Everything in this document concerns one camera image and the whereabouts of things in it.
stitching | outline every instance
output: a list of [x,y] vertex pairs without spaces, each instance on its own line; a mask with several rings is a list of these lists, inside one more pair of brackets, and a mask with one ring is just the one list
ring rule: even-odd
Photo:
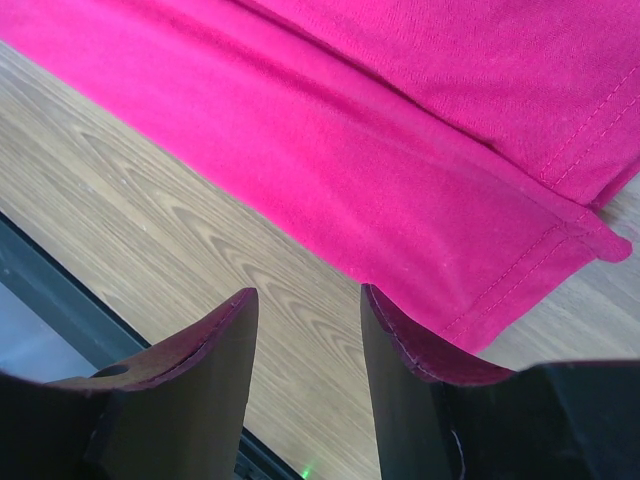
[[422,365],[420,365],[420,363],[418,363],[418,359],[417,358],[413,358],[411,356],[411,354],[409,354],[409,351],[407,350],[407,347],[404,346],[404,343],[402,343],[400,341],[400,339],[398,338],[398,334],[396,333],[396,331],[393,328],[393,325],[391,324],[391,321],[389,320],[389,318],[387,317],[387,313],[384,311],[384,309],[380,306],[380,303],[378,303],[378,298],[376,297],[376,294],[374,292],[371,292],[371,298],[373,299],[373,301],[376,304],[376,309],[378,310],[378,312],[380,312],[382,314],[382,317],[384,318],[385,322],[387,325],[389,325],[389,329],[391,330],[391,335],[393,335],[393,338],[396,340],[396,344],[400,345],[400,348],[402,348],[402,351],[404,352],[404,354],[407,356],[407,358],[409,360],[411,360],[411,363],[413,365],[415,365],[418,370],[420,370],[422,373],[424,373],[425,375],[427,375],[428,378],[433,378],[434,380],[438,380],[437,378],[435,378],[433,375],[431,375],[428,371],[426,371]]
[[564,172],[564,174],[563,174],[563,175],[562,175],[558,180],[556,180],[556,182],[551,186],[551,188],[552,188],[552,189],[554,189],[554,188],[555,188],[555,187],[556,187],[556,186],[557,186],[557,185],[558,185],[562,180],[564,180],[564,179],[566,178],[566,176],[567,176],[567,175],[569,175],[569,173],[571,173],[571,170],[573,170],[574,168],[576,168],[576,167],[578,166],[578,164],[579,164],[582,160],[584,160],[584,158],[589,154],[589,152],[591,152],[591,150],[593,150],[593,148],[598,144],[598,142],[600,142],[600,140],[602,140],[602,138],[607,134],[607,132],[608,132],[609,130],[611,130],[611,129],[613,128],[613,126],[614,126],[616,123],[618,123],[618,121],[620,121],[620,119],[623,117],[623,115],[624,115],[625,113],[627,113],[627,111],[628,111],[631,107],[633,107],[633,106],[636,104],[636,102],[637,102],[638,100],[640,100],[640,95],[637,95],[637,96],[636,96],[636,98],[634,98],[634,99],[631,101],[631,103],[629,103],[626,107],[624,107],[624,110],[622,110],[622,111],[618,114],[618,116],[616,117],[616,119],[615,119],[613,122],[611,122],[611,124],[610,124],[607,128],[605,128],[605,129],[602,131],[602,133],[598,136],[598,138],[596,138],[596,139],[594,140],[594,142],[593,142],[591,145],[589,145],[589,148],[587,148],[587,149],[585,150],[585,152],[584,152],[582,155],[580,155],[580,158],[578,158],[578,159],[577,159],[577,160],[576,160],[576,161],[575,161],[575,162],[574,162],[574,163],[573,163],[573,164],[572,164],[572,165],[567,169],[567,171],[566,171],[566,172]]
[[476,298],[473,303],[469,306],[469,308],[462,314],[460,314],[453,322],[451,322],[449,325],[447,325],[447,327],[442,330],[442,333],[449,331],[451,328],[453,328],[454,325],[456,325],[460,320],[462,320],[462,318],[464,318],[473,307],[475,307],[478,302],[480,302],[480,300],[482,300],[484,297],[486,297],[495,287],[498,286],[498,284],[500,282],[502,282],[505,277],[525,258],[527,257],[534,248],[536,248],[540,242],[542,242],[545,238],[547,238],[551,233],[555,232],[556,230],[558,230],[561,227],[565,227],[567,226],[569,223],[578,223],[580,220],[582,220],[589,212],[584,212],[582,215],[580,215],[576,220],[573,220],[572,222],[563,222],[562,224],[558,224],[555,225],[554,227],[551,227],[549,230],[547,230],[546,232],[544,232],[542,234],[542,236],[538,239],[538,241],[536,241],[530,248],[529,250],[527,250],[525,253],[523,253],[520,258],[518,258],[518,260],[515,261],[515,263],[513,265],[511,265],[511,267],[509,267],[509,269],[504,272],[502,274],[502,276],[500,278],[498,278],[498,280],[496,280],[495,282],[493,282],[493,284],[486,289],[478,298]]
[[471,310],[474,306],[476,306],[476,304],[480,300],[482,300],[489,292],[491,292],[491,290],[493,290],[502,280],[504,280],[504,277],[506,277],[511,272],[511,270],[513,270],[522,261],[523,258],[525,258],[527,255],[529,255],[531,253],[531,251],[540,244],[540,242],[542,242],[546,237],[548,237],[551,233],[556,231],[558,228],[560,228],[560,225],[556,225],[556,226],[550,228],[549,230],[547,230],[546,232],[544,232],[542,234],[542,236],[538,239],[538,241],[536,243],[534,243],[529,248],[529,250],[527,250],[525,253],[523,253],[522,256],[520,256],[520,258],[518,258],[518,260],[516,260],[515,263],[513,265],[511,265],[511,267],[509,267],[509,269],[506,272],[504,272],[500,278],[498,278],[495,282],[493,282],[493,284],[489,288],[487,288],[478,298],[476,298],[474,300],[474,302],[471,304],[471,306],[469,307],[469,309],[465,313],[460,314],[458,316],[458,318],[456,318],[453,322],[451,322],[449,325],[447,325],[447,328],[445,328],[443,330],[443,332],[448,331],[456,323],[458,323],[462,319],[462,317],[464,317],[468,313],[469,310]]
[[593,118],[598,114],[598,112],[600,112],[600,110],[602,110],[602,107],[604,107],[609,102],[609,100],[611,100],[611,98],[616,94],[616,92],[620,89],[620,87],[622,87],[622,85],[624,85],[624,83],[629,79],[629,77],[631,77],[631,75],[633,75],[633,73],[638,68],[640,68],[640,64],[638,64],[635,67],[633,67],[629,71],[629,73],[627,73],[627,75],[620,81],[620,83],[618,85],[616,85],[616,88],[613,89],[613,91],[607,96],[607,98],[605,98],[604,101],[600,105],[598,105],[598,108],[596,108],[593,111],[593,113],[591,115],[589,115],[589,117],[587,117],[587,119],[584,121],[584,123],[582,125],[580,125],[578,130],[576,130],[576,133],[571,135],[571,137],[569,137],[569,139],[564,143],[564,145],[560,148],[560,150],[558,150],[558,152],[547,162],[547,164],[540,171],[540,178],[542,179],[543,182],[549,183],[544,178],[544,174],[547,171],[547,169],[549,168],[549,166],[551,166],[551,164],[562,154],[562,152],[565,151],[565,149],[569,146],[569,144],[573,141],[573,139],[575,139],[580,134],[580,132],[584,129],[584,127],[586,127],[587,124],[591,120],[593,120]]
[[549,257],[551,257],[551,255],[553,255],[556,252],[556,250],[558,250],[565,242],[567,242],[569,240],[578,240],[580,243],[585,245],[584,242],[582,242],[582,240],[580,240],[581,238],[586,237],[588,235],[595,235],[596,233],[598,233],[603,228],[604,228],[604,225],[601,225],[600,227],[598,227],[596,230],[594,230],[592,232],[587,232],[587,233],[584,233],[582,235],[578,235],[578,236],[575,236],[575,237],[565,238],[560,243],[558,243],[558,245],[556,245],[547,255],[545,255],[545,257],[542,260],[540,260],[531,270],[529,270],[529,272],[524,277],[522,277],[518,283],[516,283],[513,287],[511,287],[511,289],[509,289],[509,291],[507,293],[505,293],[502,296],[502,298],[500,298],[496,303],[494,303],[489,308],[487,308],[484,312],[482,312],[482,314],[480,314],[480,316],[478,318],[476,318],[469,325],[467,325],[467,327],[464,330],[462,330],[455,337],[453,337],[452,342],[455,342],[461,335],[466,333],[480,319],[482,319],[483,317],[488,315],[494,308],[496,308],[498,305],[500,305],[505,300],[505,298],[507,298],[516,288],[518,288],[522,284],[522,282],[524,282],[529,276],[531,276],[531,274],[533,272],[535,272],[538,269],[538,267],[540,267],[544,262],[546,262],[547,259]]
[[[371,295],[369,297],[375,303],[376,310],[380,313],[380,315],[382,315],[382,318],[384,318],[385,324],[388,325],[389,329],[391,330],[391,335],[393,336],[393,338],[395,340],[394,343],[396,345],[400,345],[400,348],[402,349],[402,351],[406,355],[407,359],[409,359],[411,364],[414,365],[418,370],[420,370],[420,372],[422,372],[424,375],[426,375],[427,379],[432,379],[432,380],[434,380],[436,382],[451,383],[450,380],[447,380],[446,378],[436,377],[432,372],[429,372],[428,370],[425,370],[425,368],[419,362],[419,357],[413,357],[409,353],[409,350],[407,350],[407,347],[405,347],[404,342],[402,342],[402,340],[400,340],[400,337],[398,337],[398,334],[396,333],[396,331],[395,331],[395,329],[393,327],[393,322],[391,322],[391,320],[387,316],[387,312],[380,306],[380,303],[378,302],[378,297],[376,296],[376,294],[373,291],[371,291],[371,290],[369,290],[369,291],[371,293]],[[482,376],[483,380],[486,380],[487,382],[488,381],[492,381],[492,380],[495,381],[495,378],[490,373],[481,372],[481,376]],[[475,372],[473,372],[471,374],[466,374],[466,375],[458,373],[456,378],[453,380],[453,382],[461,382],[461,381],[468,381],[468,380],[478,381],[478,376],[476,375]]]

pink fabric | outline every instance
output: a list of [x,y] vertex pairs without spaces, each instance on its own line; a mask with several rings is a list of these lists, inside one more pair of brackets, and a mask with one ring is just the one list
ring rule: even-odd
[[631,245],[637,1],[0,0],[0,37],[468,351]]
[[362,297],[360,309],[365,358],[367,350],[375,348],[368,347],[367,341],[377,336],[373,332],[379,326],[409,371],[424,382],[491,385],[515,373],[463,352],[418,325],[372,285],[363,285]]

fabric seam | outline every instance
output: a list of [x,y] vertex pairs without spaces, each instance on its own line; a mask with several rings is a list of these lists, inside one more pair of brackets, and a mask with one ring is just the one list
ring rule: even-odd
[[529,276],[531,276],[540,266],[542,266],[543,263],[545,263],[562,245],[564,245],[566,242],[568,242],[569,240],[577,240],[578,242],[580,242],[582,245],[584,245],[585,247],[587,247],[592,253],[593,250],[591,250],[591,247],[589,247],[587,244],[585,244],[581,239],[590,235],[595,235],[598,232],[600,232],[602,229],[604,228],[604,225],[601,225],[600,227],[598,227],[596,230],[593,230],[591,232],[587,232],[584,233],[582,235],[577,235],[577,236],[569,236],[567,238],[564,238],[563,240],[561,240],[555,247],[553,247],[551,249],[551,251],[545,255],[545,257],[540,260],[531,270],[529,270],[526,275],[524,275],[524,277],[522,277],[520,279],[520,281],[518,281],[518,283],[516,283],[513,287],[511,287],[509,289],[509,291],[507,293],[505,293],[499,300],[497,300],[493,305],[491,305],[490,307],[488,307],[484,312],[482,312],[480,314],[480,316],[478,316],[477,318],[475,318],[474,320],[472,320],[469,325],[467,325],[462,331],[460,331],[458,334],[456,334],[455,337],[453,337],[453,339],[451,340],[452,342],[455,342],[458,338],[460,338],[462,335],[464,335],[466,332],[468,332],[471,327],[473,327],[478,321],[480,321],[482,318],[484,318],[486,315],[488,315],[493,309],[495,309],[498,305],[500,305],[511,293],[513,293],[527,278],[529,278]]
[[558,184],[562,182],[562,180],[564,180],[567,175],[569,175],[569,173],[571,173],[571,171],[580,164],[580,162],[582,162],[582,160],[586,158],[586,156],[593,150],[593,148],[598,145],[598,143],[600,143],[600,141],[606,136],[606,134],[615,126],[616,123],[618,123],[622,119],[624,114],[627,113],[638,102],[638,100],[640,100],[640,94],[636,95],[636,97],[630,103],[628,103],[620,113],[618,113],[618,116],[615,118],[615,120],[611,122],[609,126],[600,133],[600,135],[598,135],[598,138],[596,138],[593,143],[589,145],[584,153],[580,155],[580,157],[571,166],[569,166],[569,168],[560,178],[558,178],[558,180],[555,181],[555,183],[551,186],[552,190],[557,187]]
[[[370,298],[373,300],[373,302],[375,303],[375,307],[376,310],[382,315],[382,318],[384,318],[384,321],[386,323],[386,325],[389,327],[391,336],[393,337],[393,339],[395,340],[394,343],[396,343],[397,345],[400,346],[400,348],[402,349],[402,352],[404,353],[406,359],[414,366],[416,367],[420,372],[422,372],[424,375],[426,375],[426,378],[424,379],[425,381],[429,382],[429,381],[437,381],[437,382],[445,382],[445,383],[449,383],[446,379],[443,378],[439,378],[436,377],[433,373],[429,372],[428,370],[426,370],[421,363],[418,361],[419,357],[414,357],[413,355],[411,355],[409,353],[409,350],[407,349],[407,347],[404,345],[404,342],[402,340],[400,340],[400,337],[398,336],[394,326],[393,326],[393,322],[391,322],[391,320],[389,319],[389,317],[387,316],[386,311],[380,306],[380,302],[378,302],[378,297],[376,296],[375,292],[371,292]],[[496,381],[496,379],[498,378],[502,378],[499,376],[491,376],[491,375],[486,375],[486,378],[483,378],[483,380],[486,380],[487,382],[489,381]],[[467,381],[467,380],[474,380],[477,381],[477,377],[474,375],[466,375],[466,374],[459,374],[457,376],[457,380],[458,381]]]
[[507,275],[509,275],[509,273],[511,273],[511,271],[518,266],[518,264],[520,264],[520,262],[522,262],[522,260],[524,260],[526,257],[528,257],[534,250],[535,248],[540,245],[540,243],[547,238],[550,234],[552,234],[553,232],[555,232],[556,230],[562,228],[562,227],[566,227],[568,225],[572,225],[572,224],[576,224],[578,222],[580,222],[580,220],[582,220],[589,212],[586,211],[584,212],[582,215],[580,215],[576,220],[573,220],[571,222],[563,222],[557,225],[554,225],[553,227],[551,227],[550,229],[548,229],[547,231],[545,231],[542,236],[531,246],[529,247],[529,249],[523,253],[520,258],[518,258],[513,265],[511,265],[503,274],[500,278],[498,278],[498,280],[496,280],[495,282],[493,282],[493,284],[487,289],[485,290],[478,298],[476,298],[473,303],[469,306],[469,308],[462,314],[460,314],[453,322],[451,322],[449,325],[447,325],[441,332],[447,332],[449,331],[451,328],[453,328],[457,323],[460,322],[460,320],[462,320],[464,317],[466,317],[469,312],[480,302],[480,300],[482,300],[484,297],[486,297],[489,293],[491,293],[491,291],[497,287],[506,277]]
[[622,85],[625,84],[625,82],[635,73],[636,70],[638,70],[638,68],[640,68],[640,64],[636,65],[635,67],[633,67],[629,73],[627,73],[627,75],[624,76],[624,78],[620,81],[620,83],[618,83],[618,85],[615,86],[615,88],[611,91],[611,93],[609,93],[609,95],[607,95],[607,97],[604,99],[604,101],[598,105],[598,107],[593,111],[593,113],[591,115],[589,115],[587,117],[587,119],[580,125],[580,127],[578,127],[578,129],[576,130],[576,132],[571,135],[569,137],[569,139],[564,143],[564,145],[562,145],[562,147],[560,148],[560,150],[558,150],[556,152],[555,155],[553,155],[553,157],[551,157],[551,159],[547,162],[547,164],[542,168],[542,170],[540,171],[540,179],[547,185],[551,185],[551,182],[547,181],[547,179],[545,178],[545,173],[547,171],[547,169],[551,166],[551,164],[562,154],[562,152],[564,152],[566,150],[566,148],[571,144],[571,142],[580,134],[580,132],[582,132],[582,130],[584,130],[584,128],[589,124],[589,122],[591,120],[593,120],[596,115],[598,115],[598,113],[600,113],[600,111],[602,110],[602,108],[609,103],[609,101],[613,98],[613,96],[616,94],[616,92],[620,89],[620,87],[622,87]]

wooden surface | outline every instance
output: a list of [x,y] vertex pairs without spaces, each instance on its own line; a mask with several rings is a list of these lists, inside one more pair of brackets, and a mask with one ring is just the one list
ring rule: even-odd
[[[0,210],[151,342],[257,286],[247,427],[309,479],[379,478],[358,286],[1,45]],[[606,215],[640,242],[639,178]],[[640,356],[639,291],[638,254],[594,263],[482,356]]]

hole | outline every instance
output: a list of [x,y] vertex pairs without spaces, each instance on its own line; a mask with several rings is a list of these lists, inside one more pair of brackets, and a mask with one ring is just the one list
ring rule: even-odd
[[129,367],[127,367],[126,365],[111,365],[110,367],[103,368],[91,378],[113,377],[115,375],[120,375],[128,371]]

